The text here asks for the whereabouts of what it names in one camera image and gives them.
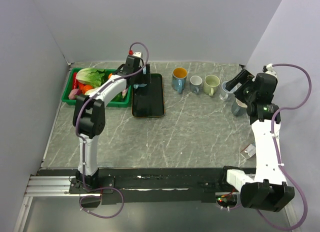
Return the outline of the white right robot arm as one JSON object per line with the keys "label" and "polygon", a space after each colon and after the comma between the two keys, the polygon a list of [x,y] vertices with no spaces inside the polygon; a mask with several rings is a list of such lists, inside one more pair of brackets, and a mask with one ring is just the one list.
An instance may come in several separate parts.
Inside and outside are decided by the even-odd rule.
{"label": "white right robot arm", "polygon": [[281,117],[275,115],[279,106],[272,102],[277,83],[272,72],[252,75],[246,69],[226,83],[228,91],[240,84],[234,95],[247,106],[255,141],[256,171],[251,178],[241,168],[224,166],[218,179],[223,191],[235,188],[240,193],[243,207],[271,212],[281,211],[295,196],[294,188],[287,184],[279,168],[279,146],[275,145],[278,138],[272,132],[281,127]]}

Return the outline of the light blue faceted mug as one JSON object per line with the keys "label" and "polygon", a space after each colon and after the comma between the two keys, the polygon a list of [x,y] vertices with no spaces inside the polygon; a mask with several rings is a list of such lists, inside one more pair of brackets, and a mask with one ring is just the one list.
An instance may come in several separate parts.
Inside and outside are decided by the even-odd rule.
{"label": "light blue faceted mug", "polygon": [[142,72],[140,72],[136,77],[133,84],[134,89],[143,88],[147,85],[147,67],[144,67]]}

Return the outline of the lavender blue small mug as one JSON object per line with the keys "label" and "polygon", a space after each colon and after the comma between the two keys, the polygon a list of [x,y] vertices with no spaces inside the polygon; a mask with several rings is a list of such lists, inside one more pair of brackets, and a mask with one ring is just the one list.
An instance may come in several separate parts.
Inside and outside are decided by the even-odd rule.
{"label": "lavender blue small mug", "polygon": [[190,89],[190,91],[192,93],[198,95],[200,93],[202,83],[203,83],[203,80],[202,80],[202,78],[200,76],[193,75],[189,79],[189,89]]}

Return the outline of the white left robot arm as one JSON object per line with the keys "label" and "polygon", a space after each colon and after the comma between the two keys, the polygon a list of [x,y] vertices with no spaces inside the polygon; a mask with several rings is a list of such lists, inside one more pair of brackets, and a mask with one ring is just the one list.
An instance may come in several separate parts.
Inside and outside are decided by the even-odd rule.
{"label": "white left robot arm", "polygon": [[140,79],[146,65],[142,53],[129,54],[125,63],[103,85],[76,99],[72,123],[79,139],[80,159],[75,177],[87,193],[93,193],[99,187],[97,152],[99,136],[106,124],[105,108],[116,95]]}

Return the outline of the light green mug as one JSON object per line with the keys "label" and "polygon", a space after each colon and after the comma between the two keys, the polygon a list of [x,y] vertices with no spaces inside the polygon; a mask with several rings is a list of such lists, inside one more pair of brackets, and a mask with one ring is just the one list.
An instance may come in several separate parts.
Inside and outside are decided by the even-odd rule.
{"label": "light green mug", "polygon": [[203,92],[212,97],[219,91],[220,79],[216,75],[207,75],[204,79]]}

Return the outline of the dark grey faceted mug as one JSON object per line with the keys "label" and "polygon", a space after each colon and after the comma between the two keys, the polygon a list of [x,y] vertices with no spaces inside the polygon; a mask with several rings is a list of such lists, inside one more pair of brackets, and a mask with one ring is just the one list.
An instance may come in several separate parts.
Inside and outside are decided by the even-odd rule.
{"label": "dark grey faceted mug", "polygon": [[235,117],[240,117],[247,113],[247,105],[236,98],[231,106],[231,113]]}

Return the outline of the blue butterfly mug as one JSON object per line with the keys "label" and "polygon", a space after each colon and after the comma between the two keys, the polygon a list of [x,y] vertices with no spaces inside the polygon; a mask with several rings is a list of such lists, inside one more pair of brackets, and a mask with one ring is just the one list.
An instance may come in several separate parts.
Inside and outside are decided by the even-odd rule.
{"label": "blue butterfly mug", "polygon": [[172,72],[171,86],[179,94],[181,94],[185,88],[187,76],[188,71],[183,67],[175,68]]}

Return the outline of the white grey mug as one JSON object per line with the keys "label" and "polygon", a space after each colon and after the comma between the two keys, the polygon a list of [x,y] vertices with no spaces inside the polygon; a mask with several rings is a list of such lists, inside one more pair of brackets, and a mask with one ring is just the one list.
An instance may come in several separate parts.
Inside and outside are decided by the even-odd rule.
{"label": "white grey mug", "polygon": [[224,81],[221,84],[221,89],[219,94],[219,98],[224,102],[227,102],[230,99],[234,98],[235,97],[234,92],[237,90],[237,86],[235,86],[231,91],[228,91],[226,89],[226,84],[227,84],[227,81]]}

